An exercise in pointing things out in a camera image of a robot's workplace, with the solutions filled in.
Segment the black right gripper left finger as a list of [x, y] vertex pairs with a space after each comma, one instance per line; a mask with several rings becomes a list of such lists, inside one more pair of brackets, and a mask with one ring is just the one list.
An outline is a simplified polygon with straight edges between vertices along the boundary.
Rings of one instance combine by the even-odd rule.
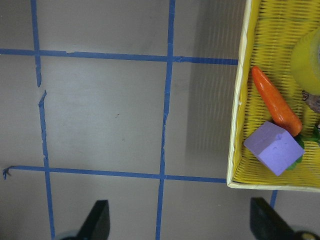
[[107, 240], [110, 235], [108, 200], [97, 200], [76, 235], [77, 240]]

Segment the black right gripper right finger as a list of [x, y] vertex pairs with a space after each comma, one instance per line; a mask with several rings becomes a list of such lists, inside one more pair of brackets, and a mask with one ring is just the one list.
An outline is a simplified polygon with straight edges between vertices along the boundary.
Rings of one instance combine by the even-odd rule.
[[250, 200], [250, 230], [256, 240], [291, 240], [293, 229], [262, 197]]

